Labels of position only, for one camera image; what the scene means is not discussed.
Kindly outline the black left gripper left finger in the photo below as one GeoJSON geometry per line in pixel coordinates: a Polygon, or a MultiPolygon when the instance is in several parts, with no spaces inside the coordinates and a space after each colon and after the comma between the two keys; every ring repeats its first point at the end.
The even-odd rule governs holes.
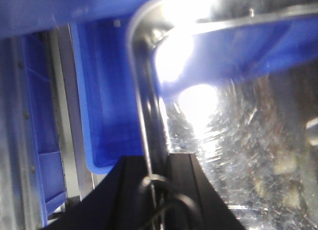
{"type": "Polygon", "coordinates": [[[47,230],[137,230],[154,212],[147,175],[140,155],[122,156],[99,185],[66,211],[47,230]]]}

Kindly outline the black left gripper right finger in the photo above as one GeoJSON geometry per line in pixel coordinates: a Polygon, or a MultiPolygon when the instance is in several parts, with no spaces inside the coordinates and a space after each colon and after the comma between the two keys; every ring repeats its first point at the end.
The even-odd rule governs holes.
{"type": "Polygon", "coordinates": [[[200,229],[245,229],[207,179],[196,155],[170,154],[166,159],[164,177],[172,184],[173,190],[162,191],[163,199],[170,200],[177,193],[189,197],[199,212],[200,229]]]}

